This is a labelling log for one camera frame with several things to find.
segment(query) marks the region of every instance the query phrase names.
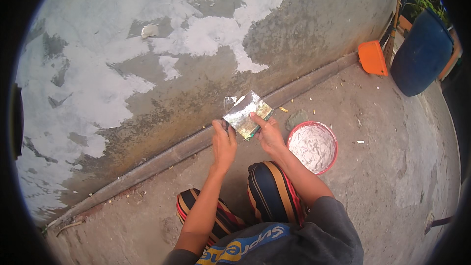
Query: broom handle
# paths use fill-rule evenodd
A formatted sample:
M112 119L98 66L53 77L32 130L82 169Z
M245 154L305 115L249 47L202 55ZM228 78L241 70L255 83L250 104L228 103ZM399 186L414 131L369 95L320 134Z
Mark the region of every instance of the broom handle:
M399 14L400 2L401 2L401 0L397 0L396 13L394 14L394 25L393 25L392 31L391 31L391 37L392 38L396 37L397 17L398 17L398 14Z

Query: blue plastic drum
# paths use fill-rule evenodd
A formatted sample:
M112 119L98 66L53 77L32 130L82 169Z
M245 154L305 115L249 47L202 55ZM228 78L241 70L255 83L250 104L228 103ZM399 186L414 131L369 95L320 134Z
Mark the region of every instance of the blue plastic drum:
M424 10L416 19L391 65L397 87L414 96L438 77L450 60L453 38L432 10Z

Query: green plant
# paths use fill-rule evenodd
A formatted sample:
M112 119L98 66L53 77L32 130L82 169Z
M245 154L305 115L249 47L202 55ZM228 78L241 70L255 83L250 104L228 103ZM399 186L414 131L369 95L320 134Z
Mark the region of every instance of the green plant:
M436 13L439 18L445 23L447 27L451 26L450 20L448 19L448 15L446 14L445 7L440 3L439 0L414 0L415 3L406 3L406 5L410 5L411 10L411 17L414 19L426 8L430 8Z

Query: gray cement wall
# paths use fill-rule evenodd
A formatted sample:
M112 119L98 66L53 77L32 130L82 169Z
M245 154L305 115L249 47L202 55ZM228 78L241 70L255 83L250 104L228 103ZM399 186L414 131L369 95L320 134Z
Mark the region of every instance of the gray cement wall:
M395 0L45 0L19 60L18 174L45 224L223 114L378 39ZM144 26L158 33L142 39Z

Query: orange dustpan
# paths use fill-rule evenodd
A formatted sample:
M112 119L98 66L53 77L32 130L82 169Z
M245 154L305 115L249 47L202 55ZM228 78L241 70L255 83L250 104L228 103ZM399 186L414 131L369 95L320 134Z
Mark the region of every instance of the orange dustpan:
M378 40L358 45L358 56L365 72L384 76L388 75Z

